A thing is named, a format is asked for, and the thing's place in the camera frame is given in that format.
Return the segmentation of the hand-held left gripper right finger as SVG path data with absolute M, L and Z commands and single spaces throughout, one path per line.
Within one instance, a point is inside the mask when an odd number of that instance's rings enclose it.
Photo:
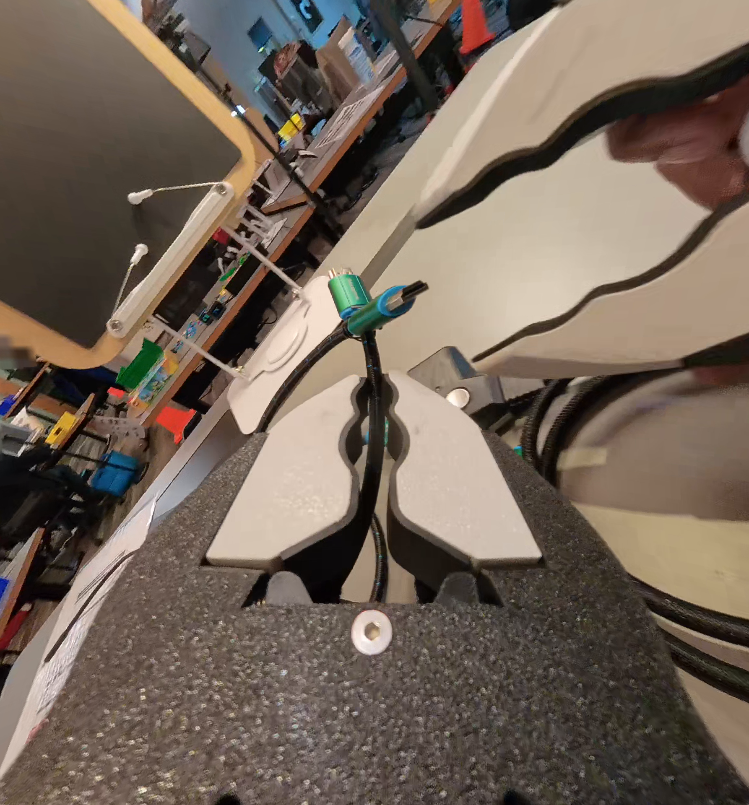
M 410 574 L 539 564 L 542 551 L 481 428 L 403 372 L 387 383 L 393 559 Z

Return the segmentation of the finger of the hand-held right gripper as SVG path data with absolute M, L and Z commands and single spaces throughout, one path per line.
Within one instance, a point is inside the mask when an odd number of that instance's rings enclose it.
M 414 206 L 426 229 L 624 118 L 702 101 L 749 73 L 749 1 L 558 5 L 501 68 Z
M 537 379 L 749 364 L 749 191 L 659 265 L 594 288 L 473 363 L 486 374 Z

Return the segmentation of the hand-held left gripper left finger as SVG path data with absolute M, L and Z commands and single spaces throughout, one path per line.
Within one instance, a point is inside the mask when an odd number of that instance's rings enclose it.
M 365 382 L 346 377 L 273 425 L 205 554 L 209 565 L 272 571 L 351 523 L 360 479 L 347 438 Z

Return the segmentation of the black braided cable grey plug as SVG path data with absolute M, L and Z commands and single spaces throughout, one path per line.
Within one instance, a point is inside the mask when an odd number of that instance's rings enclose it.
M 522 458 L 541 478 L 558 487 L 557 462 L 569 445 L 571 436 L 593 408 L 675 373 L 675 369 L 665 369 L 588 378 L 554 418 L 540 447 L 539 436 L 546 415 L 552 404 L 573 383 L 572 378 L 545 381 L 542 388 L 531 396 L 523 411 L 526 421 L 520 439 Z M 732 647 L 749 649 L 749 618 L 695 605 L 646 584 L 636 576 L 628 574 L 627 577 L 651 614 L 662 617 L 671 625 L 691 630 L 702 638 L 717 639 Z M 728 696 L 749 703 L 749 670 L 718 659 L 666 629 L 661 629 L 661 632 L 672 661 L 680 669 Z

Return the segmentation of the black hdmi switch box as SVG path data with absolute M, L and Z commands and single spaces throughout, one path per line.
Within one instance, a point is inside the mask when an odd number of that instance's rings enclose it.
M 409 369 L 408 376 L 481 422 L 483 428 L 507 409 L 500 380 L 477 371 L 458 348 L 437 350 Z

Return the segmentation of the person's right hand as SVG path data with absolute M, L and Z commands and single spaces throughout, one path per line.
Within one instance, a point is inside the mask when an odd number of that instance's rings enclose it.
M 718 208 L 749 190 L 749 74 L 701 101 L 623 119 L 606 143 L 614 160 L 652 164 L 690 200 Z

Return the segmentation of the red traffic cone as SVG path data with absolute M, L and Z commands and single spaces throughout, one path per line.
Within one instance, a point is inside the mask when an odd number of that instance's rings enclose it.
M 200 413 L 192 408 L 166 406 L 156 417 L 155 424 L 169 432 L 175 444 L 180 445 L 199 420 Z

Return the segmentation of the orange traffic cone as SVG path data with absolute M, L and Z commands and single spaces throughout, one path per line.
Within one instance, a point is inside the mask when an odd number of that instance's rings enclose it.
M 462 1 L 461 56 L 474 55 L 493 43 L 496 35 L 490 29 L 482 1 Z

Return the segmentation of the white stand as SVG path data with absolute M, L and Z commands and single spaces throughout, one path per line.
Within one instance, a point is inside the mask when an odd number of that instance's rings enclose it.
M 258 269 L 244 285 L 242 293 L 234 297 L 224 316 L 213 327 L 202 330 L 198 340 L 189 339 L 185 327 L 169 327 L 157 315 L 147 317 L 150 326 L 168 335 L 169 344 L 126 398 L 128 417 L 138 425 L 150 426 L 157 420 L 168 405 L 174 383 L 192 373 L 194 360 L 188 360 L 187 354 L 193 353 L 229 376 L 232 381 L 229 406 L 242 431 L 249 433 L 262 420 L 263 394 L 274 393 L 275 381 L 283 382 L 286 372 L 294 369 L 336 326 L 346 324 L 339 317 L 333 300 L 330 275 L 317 274 L 301 287 L 276 266 L 271 256 L 262 253 L 252 239 L 241 236 L 237 227 L 224 226 L 221 230 L 239 245 L 239 254 L 252 254 L 259 260 Z M 291 291 L 291 303 L 250 361 L 242 369 L 233 368 L 214 357 L 208 344 L 214 345 L 217 337 L 226 333 L 228 326 L 247 309 L 250 293 L 270 275 L 284 281 Z

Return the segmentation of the blue tub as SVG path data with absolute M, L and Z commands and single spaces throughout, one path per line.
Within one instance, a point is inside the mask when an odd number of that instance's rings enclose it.
M 123 498 L 140 478 L 137 458 L 119 451 L 108 452 L 89 478 L 90 488 L 111 498 Z

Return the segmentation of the printed paper sheet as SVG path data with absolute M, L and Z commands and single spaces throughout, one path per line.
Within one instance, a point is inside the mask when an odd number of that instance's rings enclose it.
M 145 543 L 155 509 L 156 499 L 151 499 L 101 545 L 75 577 L 67 596 L 57 608 L 57 617 L 48 621 L 51 630 L 46 639 L 39 640 L 37 670 L 30 679 L 16 727 L 0 761 L 0 779 L 46 722 L 103 600 Z

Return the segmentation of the green plastic bin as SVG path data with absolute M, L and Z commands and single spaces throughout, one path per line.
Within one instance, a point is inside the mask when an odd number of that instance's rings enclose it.
M 138 354 L 128 366 L 119 369 L 115 386 L 125 391 L 137 389 L 148 374 L 164 360 L 164 350 L 152 340 L 143 338 Z

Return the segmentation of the wood rimmed black board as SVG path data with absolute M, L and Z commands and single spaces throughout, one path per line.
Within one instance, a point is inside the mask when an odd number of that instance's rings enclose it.
M 0 338 L 107 364 L 256 169 L 247 127 L 121 2 L 0 2 Z

